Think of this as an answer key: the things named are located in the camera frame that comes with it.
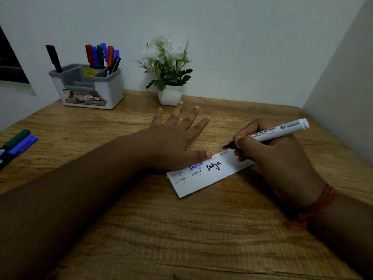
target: white marker barrel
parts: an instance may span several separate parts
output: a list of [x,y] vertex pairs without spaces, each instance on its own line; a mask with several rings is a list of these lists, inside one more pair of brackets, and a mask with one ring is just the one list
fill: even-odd
[[307,122],[307,119],[298,119],[296,121],[283,124],[274,128],[266,129],[265,131],[256,132],[251,134],[250,137],[253,137],[257,141],[271,140],[276,137],[282,137],[292,132],[305,130],[309,128],[310,125]]

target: red wristband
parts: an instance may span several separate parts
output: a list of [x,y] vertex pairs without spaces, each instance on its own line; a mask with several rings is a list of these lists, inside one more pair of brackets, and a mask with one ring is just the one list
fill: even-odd
[[298,216],[300,218],[300,222],[294,220],[292,222],[289,222],[288,224],[294,228],[306,229],[308,218],[319,213],[321,209],[328,207],[333,202],[336,196],[337,191],[335,190],[335,188],[331,185],[327,185],[321,196],[314,203],[307,207],[304,207],[299,212]]

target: white marker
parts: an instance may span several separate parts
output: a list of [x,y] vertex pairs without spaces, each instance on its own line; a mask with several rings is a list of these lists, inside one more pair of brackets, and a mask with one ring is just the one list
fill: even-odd
[[[277,127],[273,127],[270,129],[266,129],[265,131],[256,132],[254,134],[249,135],[249,137],[253,137],[257,141],[265,141],[265,140],[271,140],[276,137],[282,137],[287,134],[291,134],[292,132],[305,130],[310,127],[309,123],[307,122],[307,119],[298,119],[296,121],[292,121],[290,123],[286,123]],[[231,141],[226,146],[223,146],[223,148],[231,148],[231,149],[237,149],[234,141]]]

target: flower pot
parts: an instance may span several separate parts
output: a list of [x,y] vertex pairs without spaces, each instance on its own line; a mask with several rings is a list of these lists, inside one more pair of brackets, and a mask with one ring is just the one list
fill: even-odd
[[162,105],[176,106],[182,92],[183,86],[166,85],[163,91],[158,91],[158,98]]

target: right arm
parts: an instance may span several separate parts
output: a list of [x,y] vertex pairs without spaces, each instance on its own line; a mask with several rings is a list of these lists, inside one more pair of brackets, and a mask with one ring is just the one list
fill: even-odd
[[[254,166],[274,193],[299,212],[321,196],[327,183],[312,166],[295,136],[275,138],[269,145],[248,136],[271,127],[265,121],[254,120],[240,130],[234,136],[240,148],[235,150],[235,155],[240,161],[253,159],[257,163]],[[309,218],[309,225],[373,277],[372,206],[338,193],[328,207]]]

